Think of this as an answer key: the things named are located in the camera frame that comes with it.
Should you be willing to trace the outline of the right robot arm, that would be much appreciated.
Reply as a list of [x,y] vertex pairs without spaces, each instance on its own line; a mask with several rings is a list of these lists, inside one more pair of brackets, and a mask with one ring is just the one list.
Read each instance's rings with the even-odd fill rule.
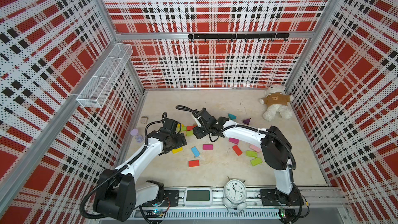
[[208,136],[212,142],[218,138],[233,138],[260,148],[265,163],[274,170],[275,199],[281,205],[292,203],[295,185],[293,171],[296,169],[296,160],[291,144],[277,127],[272,125],[268,129],[261,129],[237,123],[226,117],[216,119],[205,108],[198,111],[177,105],[176,109],[192,114],[198,125],[193,128],[193,134],[198,140],[205,136]]

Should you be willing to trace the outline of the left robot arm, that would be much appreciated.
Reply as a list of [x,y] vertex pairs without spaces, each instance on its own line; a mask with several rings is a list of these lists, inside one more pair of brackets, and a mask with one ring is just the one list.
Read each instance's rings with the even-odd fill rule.
[[106,169],[100,174],[98,185],[84,196],[79,212],[86,219],[113,218],[126,221],[132,212],[144,203],[162,203],[164,184],[147,180],[136,185],[138,178],[151,161],[160,155],[187,144],[184,134],[178,129],[178,121],[162,114],[159,130],[145,132],[144,145],[132,157],[114,170]]

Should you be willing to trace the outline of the yellow rectangular block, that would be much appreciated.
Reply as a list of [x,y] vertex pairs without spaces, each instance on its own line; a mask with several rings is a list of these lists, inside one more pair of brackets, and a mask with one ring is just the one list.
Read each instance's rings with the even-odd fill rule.
[[182,148],[182,147],[177,148],[177,149],[173,149],[173,150],[172,150],[172,153],[173,153],[173,154],[176,154],[176,153],[181,152],[181,151],[183,151],[183,148]]

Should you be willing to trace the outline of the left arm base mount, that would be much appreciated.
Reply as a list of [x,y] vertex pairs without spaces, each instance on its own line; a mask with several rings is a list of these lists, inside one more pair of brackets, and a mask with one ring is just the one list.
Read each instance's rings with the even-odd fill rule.
[[179,202],[179,190],[166,189],[160,190],[154,200],[147,201],[142,204],[142,207],[176,207]]

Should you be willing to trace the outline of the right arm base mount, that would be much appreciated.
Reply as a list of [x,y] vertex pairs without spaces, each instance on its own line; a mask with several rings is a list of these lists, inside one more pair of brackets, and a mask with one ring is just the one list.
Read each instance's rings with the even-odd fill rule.
[[300,206],[304,205],[304,201],[300,194],[293,189],[288,195],[278,191],[277,189],[261,189],[260,199],[263,206]]

